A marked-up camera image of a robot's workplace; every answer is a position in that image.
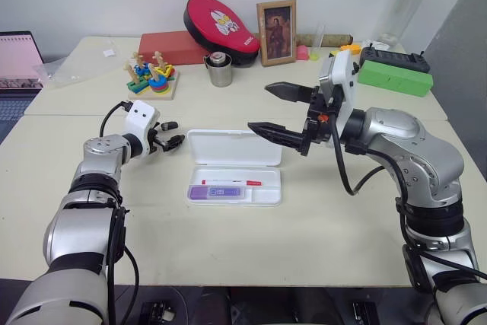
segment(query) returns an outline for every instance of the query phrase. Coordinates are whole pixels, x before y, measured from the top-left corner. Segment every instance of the water bottle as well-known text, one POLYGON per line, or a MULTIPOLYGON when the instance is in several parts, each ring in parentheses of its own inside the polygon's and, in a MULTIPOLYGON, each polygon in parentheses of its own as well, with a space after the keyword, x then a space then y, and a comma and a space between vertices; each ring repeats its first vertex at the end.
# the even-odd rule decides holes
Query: water bottle
POLYGON ((396 0, 392 11, 386 17, 377 40, 390 46, 396 45, 404 33, 409 21, 422 0, 396 0))

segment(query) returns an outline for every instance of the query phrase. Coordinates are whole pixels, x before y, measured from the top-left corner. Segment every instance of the picture frame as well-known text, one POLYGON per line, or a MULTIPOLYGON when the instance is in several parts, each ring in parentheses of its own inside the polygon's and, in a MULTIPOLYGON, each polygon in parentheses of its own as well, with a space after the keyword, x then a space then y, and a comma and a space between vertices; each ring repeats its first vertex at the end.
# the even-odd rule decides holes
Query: picture frame
POLYGON ((296 61, 296 0, 257 4, 263 66, 296 61))

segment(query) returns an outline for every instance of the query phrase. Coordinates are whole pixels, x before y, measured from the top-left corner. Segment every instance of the white table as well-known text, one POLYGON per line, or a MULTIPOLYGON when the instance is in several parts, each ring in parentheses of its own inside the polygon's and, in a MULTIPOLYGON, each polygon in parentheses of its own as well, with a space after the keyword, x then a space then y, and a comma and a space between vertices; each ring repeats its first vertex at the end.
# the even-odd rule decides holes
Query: white table
MULTIPOLYGON (((303 118, 260 116, 290 129, 300 129, 303 118)), ((177 118, 183 132, 243 129, 247 120, 235 115, 177 118)), ((0 277, 34 279, 46 270, 44 230, 68 191, 82 158, 82 143, 97 134, 100 121, 99 116, 25 116, 0 146, 0 277)), ((479 265, 485 269, 487 185, 450 124, 424 122, 465 159, 465 215, 473 226, 479 265)), ((121 132, 122 127, 123 118, 114 116, 106 133, 121 132)), ((375 166, 351 155, 345 162, 353 183, 375 166)), ((124 204, 131 209, 126 243, 138 261, 141 283, 409 285, 393 200, 397 192, 387 174, 379 173, 359 196, 350 197, 340 183, 333 151, 323 145, 313 145, 307 158, 285 148, 280 168, 281 205, 246 208, 187 202, 193 169, 187 142, 172 153, 126 165, 121 181, 124 204)), ((116 265, 116 282, 133 283, 125 257, 116 265)))
MULTIPOLYGON (((80 64, 93 49, 99 47, 104 38, 86 37, 68 62, 80 64)), ((113 38, 117 53, 128 59, 138 49, 139 38, 113 38)), ((323 48, 327 56, 332 49, 323 48)), ((173 100, 151 101, 163 115, 209 117, 242 117, 248 120, 262 118, 304 118, 307 104, 289 103, 279 100, 264 90, 267 84, 276 81, 290 81, 308 86, 318 85, 323 59, 317 62, 297 61, 296 63, 264 68, 256 60, 247 69, 233 69, 233 83, 226 88, 210 84, 208 72, 203 64, 177 66, 180 79, 173 100)), ((48 86, 27 108, 27 115, 61 116, 104 116, 121 100, 127 99, 127 72, 119 67, 78 84, 64 88, 48 86)), ((396 93, 384 89, 358 84, 356 108, 369 107, 395 108, 405 110, 421 120, 447 120, 434 95, 425 97, 396 93)))

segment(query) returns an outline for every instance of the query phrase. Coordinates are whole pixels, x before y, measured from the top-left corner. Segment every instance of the metal cup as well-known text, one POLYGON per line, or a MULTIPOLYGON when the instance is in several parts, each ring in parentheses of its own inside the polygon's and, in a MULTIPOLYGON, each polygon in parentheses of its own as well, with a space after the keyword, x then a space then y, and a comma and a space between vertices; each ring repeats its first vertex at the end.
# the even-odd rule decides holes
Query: metal cup
POLYGON ((215 87, 227 87, 231 84, 231 57, 217 51, 204 56, 205 66, 210 74, 210 81, 215 87))

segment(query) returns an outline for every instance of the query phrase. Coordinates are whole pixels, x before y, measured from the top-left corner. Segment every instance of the pen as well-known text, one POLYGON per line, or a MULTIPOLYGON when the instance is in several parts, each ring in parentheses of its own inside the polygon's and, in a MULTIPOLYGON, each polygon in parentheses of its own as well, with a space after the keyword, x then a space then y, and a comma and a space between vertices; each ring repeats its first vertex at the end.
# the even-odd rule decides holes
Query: pen
POLYGON ((232 179, 204 179, 201 181, 204 185, 227 185, 227 186, 262 186, 258 180, 232 180, 232 179))

